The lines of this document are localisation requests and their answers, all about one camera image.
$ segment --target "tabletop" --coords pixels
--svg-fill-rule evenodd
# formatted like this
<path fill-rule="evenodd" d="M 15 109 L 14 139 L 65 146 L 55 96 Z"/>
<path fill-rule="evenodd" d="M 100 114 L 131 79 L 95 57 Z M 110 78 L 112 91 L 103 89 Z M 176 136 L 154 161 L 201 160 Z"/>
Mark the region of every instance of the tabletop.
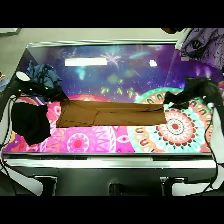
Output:
<path fill-rule="evenodd" d="M 222 73 L 199 61 L 181 61 L 174 43 L 153 41 L 37 43 L 28 45 L 16 71 L 26 72 L 29 62 L 50 64 L 73 100 L 163 103 L 167 91 L 182 91 L 186 77 L 207 77 L 219 83 Z M 38 98 L 25 98 L 42 105 Z M 167 124 L 157 126 L 94 126 L 56 128 L 60 103 L 47 103 L 51 137 L 28 146 L 12 132 L 6 152 L 41 153 L 204 153 L 209 148 L 204 132 L 211 120 L 200 99 L 187 110 L 165 105 Z M 210 140 L 212 126 L 207 131 Z"/>

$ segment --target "brown cloth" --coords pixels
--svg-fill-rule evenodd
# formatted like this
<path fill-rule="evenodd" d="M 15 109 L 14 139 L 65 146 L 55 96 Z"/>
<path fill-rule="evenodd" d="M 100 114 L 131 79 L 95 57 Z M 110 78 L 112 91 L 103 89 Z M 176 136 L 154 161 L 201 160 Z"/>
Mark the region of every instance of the brown cloth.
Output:
<path fill-rule="evenodd" d="M 145 126 L 165 124 L 162 104 L 93 102 L 66 100 L 61 102 L 57 128 L 90 126 Z"/>

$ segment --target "teal mandala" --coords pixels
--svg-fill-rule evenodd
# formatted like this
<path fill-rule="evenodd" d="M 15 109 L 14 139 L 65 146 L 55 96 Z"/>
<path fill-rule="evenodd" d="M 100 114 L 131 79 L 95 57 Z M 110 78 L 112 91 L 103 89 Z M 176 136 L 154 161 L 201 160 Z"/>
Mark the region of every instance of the teal mandala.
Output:
<path fill-rule="evenodd" d="M 144 93 L 136 103 L 162 104 L 167 91 L 181 92 L 176 88 L 158 88 Z M 209 152 L 204 132 L 210 123 L 211 114 L 200 99 L 190 101 L 186 110 L 164 105 L 167 123 L 156 126 L 128 127 L 130 142 L 136 152 L 197 153 Z M 212 126 L 208 130 L 210 140 Z"/>

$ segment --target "table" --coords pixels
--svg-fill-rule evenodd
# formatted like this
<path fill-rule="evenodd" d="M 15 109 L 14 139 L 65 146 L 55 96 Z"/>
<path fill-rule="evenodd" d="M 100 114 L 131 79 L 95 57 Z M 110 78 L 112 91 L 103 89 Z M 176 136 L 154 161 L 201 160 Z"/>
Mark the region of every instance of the table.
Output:
<path fill-rule="evenodd" d="M 86 65 L 74 58 L 98 58 Z M 73 100 L 162 103 L 165 92 L 180 92 L 185 78 L 207 77 L 219 83 L 222 73 L 198 61 L 183 62 L 174 42 L 143 40 L 43 42 L 27 46 L 16 71 L 26 72 L 30 60 L 35 65 L 50 64 L 62 78 L 62 88 Z M 28 103 L 41 105 L 38 98 Z M 40 153 L 172 153 L 209 152 L 204 132 L 211 115 L 200 99 L 187 110 L 165 107 L 166 125 L 125 127 L 99 126 L 56 128 L 59 103 L 47 103 L 51 137 L 28 146 L 22 136 L 12 133 L 5 152 Z M 207 132 L 209 140 L 212 126 Z"/>

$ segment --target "white wall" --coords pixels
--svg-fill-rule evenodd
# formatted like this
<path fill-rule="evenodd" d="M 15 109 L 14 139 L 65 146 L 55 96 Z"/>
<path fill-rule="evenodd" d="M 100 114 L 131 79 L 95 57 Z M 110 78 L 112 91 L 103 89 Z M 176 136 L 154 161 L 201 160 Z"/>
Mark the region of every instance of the white wall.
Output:
<path fill-rule="evenodd" d="M 0 28 L 0 33 L 16 32 L 18 28 Z"/>

